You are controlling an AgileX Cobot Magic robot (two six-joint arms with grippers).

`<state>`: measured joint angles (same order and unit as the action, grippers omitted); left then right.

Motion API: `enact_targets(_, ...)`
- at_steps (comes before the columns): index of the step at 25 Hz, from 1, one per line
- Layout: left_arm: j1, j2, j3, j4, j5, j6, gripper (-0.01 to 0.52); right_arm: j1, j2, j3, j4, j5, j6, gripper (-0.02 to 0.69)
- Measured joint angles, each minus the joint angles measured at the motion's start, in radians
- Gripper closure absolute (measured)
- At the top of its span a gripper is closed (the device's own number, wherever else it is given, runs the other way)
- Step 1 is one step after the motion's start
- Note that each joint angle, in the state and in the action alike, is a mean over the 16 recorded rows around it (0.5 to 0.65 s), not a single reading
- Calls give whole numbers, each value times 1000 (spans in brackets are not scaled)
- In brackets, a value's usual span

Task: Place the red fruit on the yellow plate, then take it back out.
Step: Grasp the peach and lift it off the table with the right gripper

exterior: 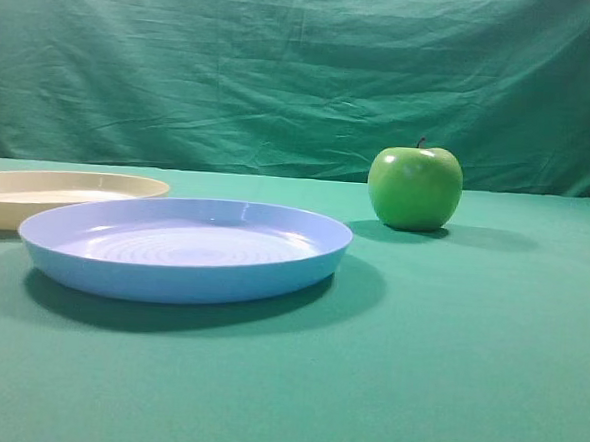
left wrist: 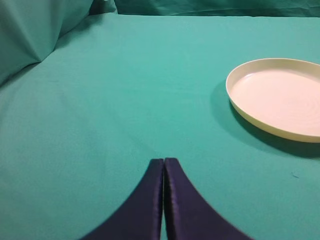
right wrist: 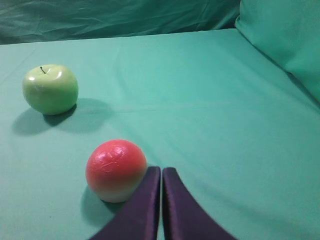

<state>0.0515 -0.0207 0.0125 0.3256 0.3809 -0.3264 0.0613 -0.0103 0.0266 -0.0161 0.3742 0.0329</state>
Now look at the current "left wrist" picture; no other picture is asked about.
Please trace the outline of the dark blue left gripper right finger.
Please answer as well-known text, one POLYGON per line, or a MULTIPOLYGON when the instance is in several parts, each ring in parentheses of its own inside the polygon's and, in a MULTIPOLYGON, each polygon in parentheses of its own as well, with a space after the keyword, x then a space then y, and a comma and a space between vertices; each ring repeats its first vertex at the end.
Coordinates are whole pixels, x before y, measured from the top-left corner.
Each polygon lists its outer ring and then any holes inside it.
POLYGON ((178 159, 164 161, 164 216, 169 240, 250 240, 216 212, 193 186, 178 159))

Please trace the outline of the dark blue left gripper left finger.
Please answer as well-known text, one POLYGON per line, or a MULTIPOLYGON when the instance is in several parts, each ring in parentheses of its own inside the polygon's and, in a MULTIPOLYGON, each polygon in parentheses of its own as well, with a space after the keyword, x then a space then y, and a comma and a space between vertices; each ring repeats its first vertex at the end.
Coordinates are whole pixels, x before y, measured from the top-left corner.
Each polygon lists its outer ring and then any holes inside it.
POLYGON ((164 160, 152 159, 124 203, 84 240, 159 240, 163 217, 164 160))

